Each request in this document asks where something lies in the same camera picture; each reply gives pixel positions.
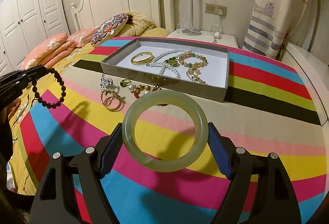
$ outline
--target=wardrobe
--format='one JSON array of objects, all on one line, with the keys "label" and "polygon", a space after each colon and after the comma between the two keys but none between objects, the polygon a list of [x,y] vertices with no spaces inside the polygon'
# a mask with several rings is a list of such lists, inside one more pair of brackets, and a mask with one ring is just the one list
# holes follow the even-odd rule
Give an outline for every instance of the wardrobe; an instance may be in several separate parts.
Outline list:
[{"label": "wardrobe", "polygon": [[0,0],[0,76],[58,33],[69,34],[62,0]]}]

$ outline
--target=silver screw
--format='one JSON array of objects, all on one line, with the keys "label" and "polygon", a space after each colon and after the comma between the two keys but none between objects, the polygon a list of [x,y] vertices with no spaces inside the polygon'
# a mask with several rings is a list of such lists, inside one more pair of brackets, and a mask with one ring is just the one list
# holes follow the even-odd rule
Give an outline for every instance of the silver screw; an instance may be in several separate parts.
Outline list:
[{"label": "silver screw", "polygon": [[53,154],[53,158],[54,158],[54,159],[58,159],[59,157],[60,157],[60,153],[54,153],[54,154]]},{"label": "silver screw", "polygon": [[273,159],[277,159],[277,158],[279,158],[279,155],[277,155],[276,153],[271,153],[270,156],[271,156]]},{"label": "silver screw", "polygon": [[238,148],[236,148],[236,152],[239,154],[244,154],[246,152],[246,150],[242,147],[238,147]]},{"label": "silver screw", "polygon": [[94,147],[88,147],[86,148],[86,153],[90,154],[90,153],[93,153],[95,151],[95,148]]}]

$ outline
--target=pearl necklace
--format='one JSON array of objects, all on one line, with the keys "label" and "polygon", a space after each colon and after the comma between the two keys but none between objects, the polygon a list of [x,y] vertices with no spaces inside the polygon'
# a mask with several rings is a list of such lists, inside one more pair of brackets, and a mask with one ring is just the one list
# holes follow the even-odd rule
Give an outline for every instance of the pearl necklace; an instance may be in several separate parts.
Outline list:
[{"label": "pearl necklace", "polygon": [[184,54],[188,54],[188,53],[192,53],[192,50],[190,49],[172,49],[166,52],[163,52],[162,54],[156,56],[150,63],[147,63],[146,66],[149,67],[161,67],[160,71],[158,72],[158,74],[164,74],[166,69],[169,69],[170,71],[172,71],[176,78],[180,78],[180,74],[179,72],[172,67],[169,63],[166,62],[159,62],[158,60],[162,59],[163,57],[173,54],[173,53],[178,53],[180,52],[180,54],[174,56],[175,58],[179,58],[180,56],[184,55]]}]

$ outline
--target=colorful striped fabric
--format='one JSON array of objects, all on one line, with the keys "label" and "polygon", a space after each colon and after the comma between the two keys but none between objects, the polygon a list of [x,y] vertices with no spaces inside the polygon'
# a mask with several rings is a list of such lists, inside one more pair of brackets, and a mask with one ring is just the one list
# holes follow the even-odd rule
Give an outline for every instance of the colorful striped fabric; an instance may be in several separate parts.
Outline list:
[{"label": "colorful striped fabric", "polygon": [[[134,38],[112,39],[81,57],[62,75],[67,86],[64,104],[48,110],[35,104],[18,130],[22,155],[37,186],[50,156],[80,153],[110,134],[134,102],[125,89],[125,105],[109,112],[100,102],[100,61]],[[230,50],[230,78],[225,103],[195,97],[223,136],[253,154],[280,155],[292,180],[305,223],[324,198],[326,152],[314,103],[297,72],[272,59]],[[115,85],[122,78],[112,77]],[[47,102],[60,97],[58,84],[42,95]],[[136,141],[144,152],[170,160],[184,155],[193,143],[193,123],[173,107],[151,108],[136,127]],[[74,176],[82,218],[90,222],[78,176]],[[252,207],[257,178],[252,177],[240,221]],[[107,198],[121,224],[210,223],[222,202],[229,181],[207,146],[186,169],[158,173],[136,163],[121,148],[113,171],[102,180]]]}]

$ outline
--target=black stripe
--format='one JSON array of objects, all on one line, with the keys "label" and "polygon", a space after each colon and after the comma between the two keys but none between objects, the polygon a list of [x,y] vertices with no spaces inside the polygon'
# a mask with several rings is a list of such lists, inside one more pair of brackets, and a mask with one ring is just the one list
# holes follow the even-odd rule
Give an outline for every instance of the black stripe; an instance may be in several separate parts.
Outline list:
[{"label": "black stripe", "polygon": [[74,67],[94,71],[94,72],[103,72],[100,62],[85,61],[84,59],[79,60]]},{"label": "black stripe", "polygon": [[224,101],[321,125],[317,112],[268,96],[229,86]]}]

